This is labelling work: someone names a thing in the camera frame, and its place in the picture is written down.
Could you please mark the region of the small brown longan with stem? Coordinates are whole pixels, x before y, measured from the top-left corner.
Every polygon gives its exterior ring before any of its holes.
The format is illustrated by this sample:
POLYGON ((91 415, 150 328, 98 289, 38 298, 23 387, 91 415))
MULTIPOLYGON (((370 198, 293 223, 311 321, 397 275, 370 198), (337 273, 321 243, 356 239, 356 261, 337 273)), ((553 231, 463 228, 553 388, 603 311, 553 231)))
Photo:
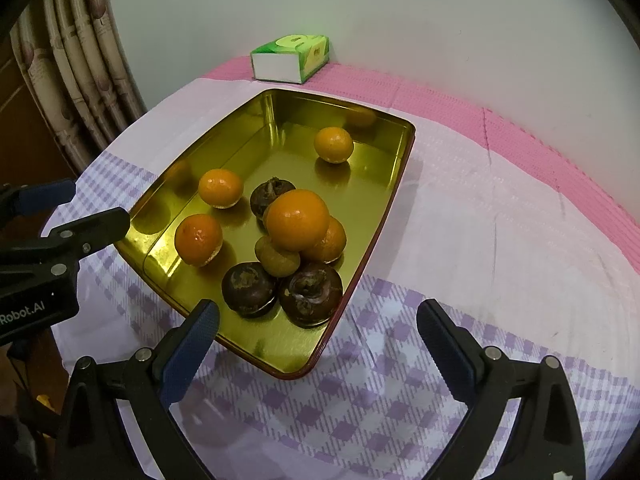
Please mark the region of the small brown longan with stem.
POLYGON ((289 252, 273 244, 271 237, 262 236, 255 244, 255 256, 265 271, 275 278, 286 278, 300 266, 298 252, 289 252))

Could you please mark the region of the orange mandarin lower in tin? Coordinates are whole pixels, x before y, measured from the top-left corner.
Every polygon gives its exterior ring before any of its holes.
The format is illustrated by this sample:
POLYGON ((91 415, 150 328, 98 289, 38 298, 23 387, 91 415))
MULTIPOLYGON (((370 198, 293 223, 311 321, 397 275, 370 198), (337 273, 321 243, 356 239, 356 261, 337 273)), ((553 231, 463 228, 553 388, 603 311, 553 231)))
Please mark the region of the orange mandarin lower in tin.
POLYGON ((220 252, 224 236, 219 222, 208 214, 191 214, 175 232, 175 248, 190 266, 206 266, 220 252))

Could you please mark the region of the dark mangosteen behind orange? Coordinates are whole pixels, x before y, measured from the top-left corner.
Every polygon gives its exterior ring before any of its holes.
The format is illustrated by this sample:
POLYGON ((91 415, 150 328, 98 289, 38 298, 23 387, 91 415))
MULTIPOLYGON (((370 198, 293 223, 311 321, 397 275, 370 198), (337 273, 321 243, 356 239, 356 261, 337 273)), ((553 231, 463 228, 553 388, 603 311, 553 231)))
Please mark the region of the dark mangosteen behind orange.
POLYGON ((281 195, 295 190, 295 185, 278 177, 272 177, 254 188, 250 194, 250 211, 254 214, 258 229, 266 232, 264 219, 268 207, 281 195))

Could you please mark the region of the small orange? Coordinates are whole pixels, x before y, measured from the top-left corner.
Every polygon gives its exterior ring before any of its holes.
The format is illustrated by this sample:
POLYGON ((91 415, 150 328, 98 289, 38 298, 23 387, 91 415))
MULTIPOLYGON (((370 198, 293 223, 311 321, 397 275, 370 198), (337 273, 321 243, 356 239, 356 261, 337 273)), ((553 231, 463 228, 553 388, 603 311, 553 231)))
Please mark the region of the small orange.
POLYGON ((244 182, 233 171, 216 168, 206 171, 198 181, 198 195, 209 206, 228 209, 243 196, 244 182))
POLYGON ((277 247, 301 252, 324 237, 329 218, 329 208, 317 193, 293 190, 279 196, 268 207, 264 225, 277 247))

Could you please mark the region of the bamboo pattern curtain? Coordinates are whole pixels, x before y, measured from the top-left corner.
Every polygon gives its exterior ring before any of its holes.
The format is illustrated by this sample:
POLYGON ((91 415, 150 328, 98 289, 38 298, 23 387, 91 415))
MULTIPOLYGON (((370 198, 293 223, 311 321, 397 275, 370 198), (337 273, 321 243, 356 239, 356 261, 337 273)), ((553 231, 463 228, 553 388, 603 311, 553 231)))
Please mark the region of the bamboo pattern curtain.
POLYGON ((29 93, 78 174, 146 112, 111 0, 28 0, 9 35, 29 93))

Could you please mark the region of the dark brown mangosteen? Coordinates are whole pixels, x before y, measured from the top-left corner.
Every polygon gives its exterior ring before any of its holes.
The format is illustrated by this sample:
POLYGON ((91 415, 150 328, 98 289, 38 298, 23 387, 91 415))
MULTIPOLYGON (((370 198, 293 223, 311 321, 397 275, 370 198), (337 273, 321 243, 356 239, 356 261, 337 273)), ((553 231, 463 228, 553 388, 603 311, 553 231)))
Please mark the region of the dark brown mangosteen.
POLYGON ((276 301, 276 280, 259 262, 242 262, 224 274, 221 291, 232 311, 242 318, 258 318, 276 301))

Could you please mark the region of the orange mandarin right in tin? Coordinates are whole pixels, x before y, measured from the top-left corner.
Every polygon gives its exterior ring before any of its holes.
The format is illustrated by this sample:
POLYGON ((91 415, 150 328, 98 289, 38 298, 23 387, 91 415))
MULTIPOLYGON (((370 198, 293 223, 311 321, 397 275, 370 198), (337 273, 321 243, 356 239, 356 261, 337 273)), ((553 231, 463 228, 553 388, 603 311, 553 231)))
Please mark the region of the orange mandarin right in tin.
POLYGON ((310 261, 332 263, 341 257, 347 244, 344 226, 334 217, 329 218, 326 234, 311 248, 303 250, 300 255, 310 261))

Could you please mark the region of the orange mandarin upper in tin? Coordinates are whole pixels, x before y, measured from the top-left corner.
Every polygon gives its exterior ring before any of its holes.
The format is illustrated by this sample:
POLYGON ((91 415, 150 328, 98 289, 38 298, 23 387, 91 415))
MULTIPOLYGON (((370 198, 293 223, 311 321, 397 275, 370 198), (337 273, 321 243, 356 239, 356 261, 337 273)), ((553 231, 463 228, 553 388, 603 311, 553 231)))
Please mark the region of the orange mandarin upper in tin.
POLYGON ((314 149, 318 156, 329 164, 347 162, 354 147, 352 136, 344 128, 322 128, 314 136, 314 149))

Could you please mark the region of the orange mandarin in tin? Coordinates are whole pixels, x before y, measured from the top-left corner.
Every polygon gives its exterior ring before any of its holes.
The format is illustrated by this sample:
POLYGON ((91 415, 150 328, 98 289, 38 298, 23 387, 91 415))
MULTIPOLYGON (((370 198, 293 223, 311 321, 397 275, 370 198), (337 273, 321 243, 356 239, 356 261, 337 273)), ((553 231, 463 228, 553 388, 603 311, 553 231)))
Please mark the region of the orange mandarin in tin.
POLYGON ((314 149, 318 156, 329 164, 347 162, 354 147, 352 136, 344 128, 322 128, 314 136, 314 149))
POLYGON ((219 222, 208 214, 191 214, 175 232, 175 248, 190 266, 206 266, 220 252, 224 236, 219 222))
POLYGON ((329 218, 326 234, 311 248, 303 250, 300 255, 310 261, 332 263, 341 257, 347 244, 344 226, 334 217, 329 218))

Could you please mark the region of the green white tissue box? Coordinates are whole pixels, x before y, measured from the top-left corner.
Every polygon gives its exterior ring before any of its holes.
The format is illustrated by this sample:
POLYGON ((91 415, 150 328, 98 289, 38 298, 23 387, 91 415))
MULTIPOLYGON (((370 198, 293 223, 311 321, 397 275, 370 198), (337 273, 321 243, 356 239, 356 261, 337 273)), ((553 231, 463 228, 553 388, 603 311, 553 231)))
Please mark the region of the green white tissue box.
POLYGON ((255 79, 288 84, 303 84, 329 58, 330 40, 323 35, 286 35, 250 52, 255 79))

